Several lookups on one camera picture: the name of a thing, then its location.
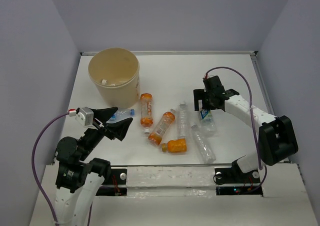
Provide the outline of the clear bottle blue green label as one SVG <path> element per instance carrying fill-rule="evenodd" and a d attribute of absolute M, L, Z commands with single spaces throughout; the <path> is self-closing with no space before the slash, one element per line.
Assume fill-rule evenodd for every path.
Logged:
<path fill-rule="evenodd" d="M 210 110 L 200 109 L 199 122 L 204 134 L 206 134 L 207 136 L 215 135 L 217 127 Z"/>

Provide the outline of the orange bottle with white cap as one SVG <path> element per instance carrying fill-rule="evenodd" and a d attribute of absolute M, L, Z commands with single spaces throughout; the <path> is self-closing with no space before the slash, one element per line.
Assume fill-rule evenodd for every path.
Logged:
<path fill-rule="evenodd" d="M 153 97 L 150 93 L 143 93 L 140 96 L 140 125 L 145 135 L 150 134 L 154 123 L 152 114 Z"/>

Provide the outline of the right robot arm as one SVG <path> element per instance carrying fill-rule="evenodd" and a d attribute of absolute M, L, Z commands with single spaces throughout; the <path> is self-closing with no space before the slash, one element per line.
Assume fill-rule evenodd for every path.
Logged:
<path fill-rule="evenodd" d="M 253 130 L 257 141 L 254 152 L 232 162 L 230 168 L 216 170 L 217 185 L 241 183 L 260 166 L 273 166 L 299 150 L 292 121 L 277 117 L 253 105 L 234 89 L 226 90 L 219 76 L 205 77 L 204 89 L 193 91 L 194 109 L 222 110 L 235 116 Z"/>

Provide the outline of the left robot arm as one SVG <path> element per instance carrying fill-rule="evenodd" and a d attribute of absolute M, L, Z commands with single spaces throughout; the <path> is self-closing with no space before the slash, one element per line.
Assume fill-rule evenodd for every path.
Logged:
<path fill-rule="evenodd" d="M 133 118 L 109 123 L 117 110 L 117 107 L 82 107 L 68 111 L 68 115 L 74 117 L 86 131 L 79 139 L 70 136 L 62 138 L 56 147 L 58 172 L 54 211 L 58 225 L 84 225 L 97 192 L 109 180 L 114 195 L 122 194 L 109 161 L 94 158 L 85 162 L 102 139 L 124 140 Z"/>

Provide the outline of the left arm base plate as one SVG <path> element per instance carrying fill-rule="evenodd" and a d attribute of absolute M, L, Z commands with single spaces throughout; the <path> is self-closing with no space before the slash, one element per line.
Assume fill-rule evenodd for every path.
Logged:
<path fill-rule="evenodd" d="M 112 167 L 111 174 L 99 187 L 96 196 L 126 196 L 127 168 Z"/>

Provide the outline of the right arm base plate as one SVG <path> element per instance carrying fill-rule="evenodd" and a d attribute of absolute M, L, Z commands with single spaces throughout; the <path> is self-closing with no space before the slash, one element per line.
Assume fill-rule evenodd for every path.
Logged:
<path fill-rule="evenodd" d="M 263 195 L 261 187 L 255 190 L 261 183 L 257 170 L 234 176 L 231 168 L 218 167 L 214 170 L 213 181 L 218 196 Z"/>

